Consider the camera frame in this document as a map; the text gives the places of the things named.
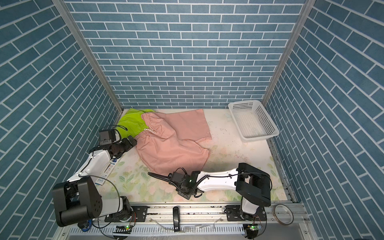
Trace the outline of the lime green shorts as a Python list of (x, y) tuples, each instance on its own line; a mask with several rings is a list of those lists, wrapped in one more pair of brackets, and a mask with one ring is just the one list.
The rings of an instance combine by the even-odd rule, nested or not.
[(153, 113), (154, 110), (136, 110), (129, 109), (124, 116), (118, 122), (117, 130), (121, 137), (127, 138), (128, 136), (136, 137), (142, 131), (148, 128), (145, 121), (142, 119), (142, 115), (145, 113)]

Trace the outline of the pink shorts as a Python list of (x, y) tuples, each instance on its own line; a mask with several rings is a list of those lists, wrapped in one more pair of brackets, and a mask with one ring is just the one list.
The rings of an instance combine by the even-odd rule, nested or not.
[(211, 140), (211, 132), (202, 109), (164, 114), (142, 114), (146, 128), (136, 136), (137, 152), (148, 169), (167, 175), (178, 168), (188, 173), (201, 171), (210, 150), (201, 142)]

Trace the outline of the white plastic basket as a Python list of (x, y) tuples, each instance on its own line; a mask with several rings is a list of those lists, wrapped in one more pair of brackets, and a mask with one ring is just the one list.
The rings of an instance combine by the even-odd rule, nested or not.
[(228, 107), (242, 142), (263, 141), (280, 134), (278, 127), (260, 101), (233, 102)]

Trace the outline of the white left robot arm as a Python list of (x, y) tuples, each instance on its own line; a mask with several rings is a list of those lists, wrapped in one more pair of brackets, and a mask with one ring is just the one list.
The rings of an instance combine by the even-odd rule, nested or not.
[(113, 199), (103, 199), (97, 189), (97, 180), (107, 181), (102, 175), (113, 160), (137, 145), (137, 140), (123, 138), (116, 129), (101, 130), (99, 144), (90, 149), (86, 162), (67, 181), (53, 187), (56, 222), (59, 227), (76, 224), (88, 229), (92, 220), (105, 217), (109, 223), (127, 222), (134, 217), (134, 210), (127, 197), (120, 194)]

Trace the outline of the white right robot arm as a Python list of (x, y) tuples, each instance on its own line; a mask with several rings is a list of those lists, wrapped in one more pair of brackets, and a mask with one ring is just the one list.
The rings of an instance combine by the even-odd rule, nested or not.
[(270, 175), (246, 163), (223, 172), (175, 171), (168, 178), (169, 184), (187, 200), (211, 191), (235, 191), (242, 196), (242, 211), (246, 214), (253, 215), (258, 208), (271, 205)]

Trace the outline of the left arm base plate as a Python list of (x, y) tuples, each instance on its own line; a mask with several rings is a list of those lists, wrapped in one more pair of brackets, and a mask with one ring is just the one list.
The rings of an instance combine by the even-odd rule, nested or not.
[(129, 223), (129, 222), (145, 222), (148, 206), (131, 206), (129, 212), (122, 210), (117, 214), (110, 214), (104, 217), (107, 223)]

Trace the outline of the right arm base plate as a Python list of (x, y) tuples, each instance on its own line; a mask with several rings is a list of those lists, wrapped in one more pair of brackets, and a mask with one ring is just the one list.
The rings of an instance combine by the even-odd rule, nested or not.
[(263, 206), (250, 205), (227, 205), (224, 213), (227, 221), (265, 221), (267, 219), (266, 211)]

